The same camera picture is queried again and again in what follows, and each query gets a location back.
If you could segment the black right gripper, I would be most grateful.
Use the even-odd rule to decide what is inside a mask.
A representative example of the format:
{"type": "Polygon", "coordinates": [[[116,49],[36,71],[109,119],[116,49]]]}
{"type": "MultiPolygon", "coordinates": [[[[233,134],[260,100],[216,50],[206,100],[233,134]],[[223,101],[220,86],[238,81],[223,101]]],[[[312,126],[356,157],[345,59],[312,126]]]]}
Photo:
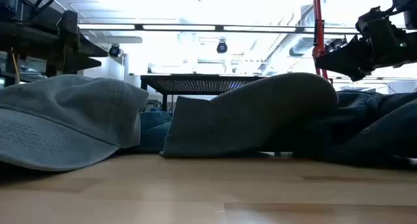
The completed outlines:
{"type": "Polygon", "coordinates": [[[360,81],[376,68],[403,66],[403,52],[407,47],[405,32],[392,24],[389,13],[377,6],[361,15],[355,26],[362,37],[354,36],[347,40],[346,46],[325,52],[316,59],[315,67],[349,72],[351,81],[360,81]]]}

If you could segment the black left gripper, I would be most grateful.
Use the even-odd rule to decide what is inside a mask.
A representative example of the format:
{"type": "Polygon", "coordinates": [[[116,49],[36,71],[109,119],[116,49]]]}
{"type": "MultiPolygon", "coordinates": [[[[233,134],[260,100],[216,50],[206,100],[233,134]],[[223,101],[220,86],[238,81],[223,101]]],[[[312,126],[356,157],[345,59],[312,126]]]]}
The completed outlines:
{"type": "Polygon", "coordinates": [[[80,35],[76,12],[64,11],[57,26],[59,37],[57,70],[64,74],[77,74],[80,70],[102,65],[100,61],[90,57],[107,57],[108,52],[80,35]],[[78,57],[79,52],[89,57],[78,57]]]}

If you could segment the grey baseball cap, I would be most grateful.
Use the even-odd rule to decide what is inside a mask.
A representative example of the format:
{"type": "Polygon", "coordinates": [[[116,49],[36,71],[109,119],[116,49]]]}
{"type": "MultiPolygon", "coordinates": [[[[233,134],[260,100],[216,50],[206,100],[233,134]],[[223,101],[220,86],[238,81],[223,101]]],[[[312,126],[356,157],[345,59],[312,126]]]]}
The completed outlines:
{"type": "Polygon", "coordinates": [[[0,162],[73,171],[137,146],[148,96],[122,80],[72,74],[0,89],[0,162]]]}

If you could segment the navy blue baseball cap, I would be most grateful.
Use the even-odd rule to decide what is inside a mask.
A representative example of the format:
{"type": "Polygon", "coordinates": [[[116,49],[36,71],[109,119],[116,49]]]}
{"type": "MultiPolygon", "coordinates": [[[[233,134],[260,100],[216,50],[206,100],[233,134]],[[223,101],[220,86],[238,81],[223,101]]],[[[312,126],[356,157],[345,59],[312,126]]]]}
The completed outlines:
{"type": "Polygon", "coordinates": [[[337,95],[334,109],[278,127],[268,147],[295,158],[417,171],[417,92],[337,95]]]}
{"type": "Polygon", "coordinates": [[[141,139],[138,145],[123,149],[126,154],[158,154],[164,149],[165,137],[172,118],[165,111],[146,111],[139,114],[141,139]]]}

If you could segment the slate blue baseball cap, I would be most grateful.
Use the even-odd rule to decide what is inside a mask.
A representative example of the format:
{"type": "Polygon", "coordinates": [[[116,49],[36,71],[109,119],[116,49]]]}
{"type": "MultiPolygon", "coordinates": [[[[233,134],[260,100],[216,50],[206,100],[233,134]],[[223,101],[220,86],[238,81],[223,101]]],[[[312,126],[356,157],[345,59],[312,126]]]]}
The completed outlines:
{"type": "Polygon", "coordinates": [[[214,158],[255,151],[276,128],[337,103],[329,81],[302,72],[266,77],[211,100],[179,96],[160,154],[214,158]]]}

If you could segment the black ceiling track light cluster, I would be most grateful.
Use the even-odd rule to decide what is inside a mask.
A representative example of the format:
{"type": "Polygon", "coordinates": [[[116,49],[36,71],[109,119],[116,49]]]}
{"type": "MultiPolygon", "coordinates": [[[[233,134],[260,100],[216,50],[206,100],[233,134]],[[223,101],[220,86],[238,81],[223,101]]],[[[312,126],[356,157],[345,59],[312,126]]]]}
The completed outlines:
{"type": "Polygon", "coordinates": [[[324,44],[324,48],[326,52],[333,52],[337,49],[342,48],[343,46],[346,46],[348,44],[346,38],[332,38],[330,40],[327,40],[324,44]]]}

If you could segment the red desk lamp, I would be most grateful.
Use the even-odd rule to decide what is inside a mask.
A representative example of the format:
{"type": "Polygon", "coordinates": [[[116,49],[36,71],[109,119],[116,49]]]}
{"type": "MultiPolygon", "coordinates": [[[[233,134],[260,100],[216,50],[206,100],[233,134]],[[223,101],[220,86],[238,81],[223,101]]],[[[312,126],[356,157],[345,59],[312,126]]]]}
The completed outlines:
{"type": "Polygon", "coordinates": [[[321,14],[321,0],[313,0],[313,13],[315,17],[314,37],[313,37],[313,51],[312,56],[314,61],[321,55],[324,55],[326,50],[324,46],[324,20],[321,14]]]}

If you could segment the long overhead light bar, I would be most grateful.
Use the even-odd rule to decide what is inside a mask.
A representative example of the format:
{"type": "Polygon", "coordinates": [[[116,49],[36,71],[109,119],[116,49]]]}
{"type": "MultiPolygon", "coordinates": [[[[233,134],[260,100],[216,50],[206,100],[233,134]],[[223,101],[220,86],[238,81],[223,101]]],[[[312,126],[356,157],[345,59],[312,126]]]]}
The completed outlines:
{"type": "Polygon", "coordinates": [[[313,34],[314,27],[264,25],[205,25],[205,24],[110,24],[81,23],[88,31],[163,31],[163,32],[216,32],[216,33],[294,33],[313,34]]]}

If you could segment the black perforated metal rack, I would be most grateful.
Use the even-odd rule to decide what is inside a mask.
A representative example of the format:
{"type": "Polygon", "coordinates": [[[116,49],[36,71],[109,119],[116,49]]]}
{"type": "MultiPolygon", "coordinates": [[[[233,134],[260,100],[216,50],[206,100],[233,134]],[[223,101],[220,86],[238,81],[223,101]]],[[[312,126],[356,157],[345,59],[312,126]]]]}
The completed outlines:
{"type": "Polygon", "coordinates": [[[266,76],[237,76],[214,74],[144,74],[141,88],[152,87],[162,95],[162,111],[167,111],[169,95],[219,95],[266,76]]]}

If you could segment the grey ceiling duct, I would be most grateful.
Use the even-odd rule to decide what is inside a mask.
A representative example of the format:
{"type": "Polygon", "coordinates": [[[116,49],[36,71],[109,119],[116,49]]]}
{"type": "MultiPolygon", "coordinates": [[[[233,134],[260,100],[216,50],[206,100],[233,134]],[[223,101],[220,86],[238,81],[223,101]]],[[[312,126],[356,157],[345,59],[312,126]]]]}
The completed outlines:
{"type": "Polygon", "coordinates": [[[296,44],[293,47],[290,48],[289,56],[290,57],[303,57],[313,47],[314,47],[313,38],[302,37],[296,42],[296,44]]]}

